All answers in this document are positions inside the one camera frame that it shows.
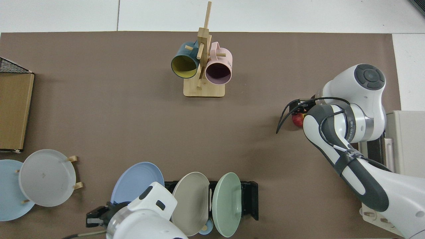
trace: black cable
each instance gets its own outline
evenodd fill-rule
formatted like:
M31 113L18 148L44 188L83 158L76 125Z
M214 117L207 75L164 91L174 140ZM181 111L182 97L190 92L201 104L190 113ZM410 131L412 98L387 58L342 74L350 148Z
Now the black cable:
M100 234L105 234L106 230L100 230L100 231L94 231L94 232L87 232L87 233L78 233L78 234L73 234L73 235L69 235L66 236L62 239L71 239L71 238L77 238L77 237L86 237L86 236L95 236L95 235L100 235Z
M72 235L66 236L62 239L71 239L71 238L77 238L77 237L78 237L78 234L72 234Z
M281 115L281 117L280 117L280 119L279 119L279 122L278 122L278 127L277 127L277 129L276 129L276 133L279 133L279 130L281 129L281 127L282 127L282 125L283 125L283 123L285 122L285 120L289 117L289 115L290 114L292 114L292 113L294 113L295 111L297 111L302 105L305 105L305 104L308 104L308 103L311 103L311 102L314 102L314 101L316 101L316 100L340 100L340 101L343 101L343 102L345 102L345 103L347 103L348 105L350 105L350 102L348 102L346 99L343 99L343 98L339 98L339 97L318 97L318 98L313 98L313 99L311 99L311 100L306 100L306 101L304 101L304 102L302 102L302 103L300 103L299 105L297 105L296 107L294 107L288 114L286 114L286 116L282 119L282 117L283 117L283 114L285 114L285 111L286 111L286 109L288 108L288 106L291 104L291 103L293 103L293 102L296 102L297 100L293 100L293 101L291 101L289 104L287 104L286 105L286 107L283 109L283 112L282 112L282 115Z
M392 171L389 169L389 168L387 168L385 165L383 165L382 163L380 163L380 162L376 162L375 160L371 160L371 159L369 159L369 158L366 158L366 157L364 157L364 156L361 156L361 158L362 159L364 159L364 160L366 160L369 164L371 164L372 166L375 166L375 167L377 167L377 168L379 168L379 169L382 169L382 170L384 170L384 171L387 171L387 172L390 172L390 173L392 173Z
M326 116L321 122L320 122L320 125L319 125L319 133L320 133L320 136L322 137L322 139L328 144L328 145L330 145L331 147L334 147L334 144L333 143L331 143L331 142L329 142L327 139L326 139L326 137L325 137L325 134L323 133L323 131L322 131L322 126L323 126L323 123L325 122L325 120L327 120L329 117L332 117L332 116L335 116L335 115L337 115L337 114L340 114L340 113L344 113L345 111L344 110L341 110L341 111L338 111L338 112L334 112L334 113L332 113L332 114L330 114L330 115L328 115L328 116Z

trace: white robotic arm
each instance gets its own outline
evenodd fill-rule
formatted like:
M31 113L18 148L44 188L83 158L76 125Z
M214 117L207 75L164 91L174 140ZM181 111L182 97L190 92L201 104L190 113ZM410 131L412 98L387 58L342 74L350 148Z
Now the white robotic arm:
M323 100L313 106L304 118L304 133L366 206L385 216L405 238L425 238L425 179L378 168L350 145L382 134L384 86L376 67L360 64L345 70L318 96L344 98L350 105Z

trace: teal mug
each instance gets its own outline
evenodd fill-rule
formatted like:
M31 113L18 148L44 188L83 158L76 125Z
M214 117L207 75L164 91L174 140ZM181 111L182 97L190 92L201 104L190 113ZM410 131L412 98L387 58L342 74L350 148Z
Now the teal mug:
M191 78L196 75L199 66L198 41L185 42L180 46L176 56L171 61L171 69L181 78Z

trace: pink mug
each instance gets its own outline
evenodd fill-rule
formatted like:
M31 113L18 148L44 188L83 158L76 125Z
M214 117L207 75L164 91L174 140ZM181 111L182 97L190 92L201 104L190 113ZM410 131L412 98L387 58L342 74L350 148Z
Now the pink mug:
M211 44L210 57L205 67L205 77L215 85L223 85L232 78L232 53L220 48L218 42Z

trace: mug handle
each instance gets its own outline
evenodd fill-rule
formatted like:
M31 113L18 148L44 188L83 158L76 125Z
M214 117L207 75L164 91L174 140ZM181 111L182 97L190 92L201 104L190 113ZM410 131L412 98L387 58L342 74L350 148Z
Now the mug handle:
M219 49L220 49L220 45L218 44L218 42L211 43L210 56L212 60L218 60L216 51Z

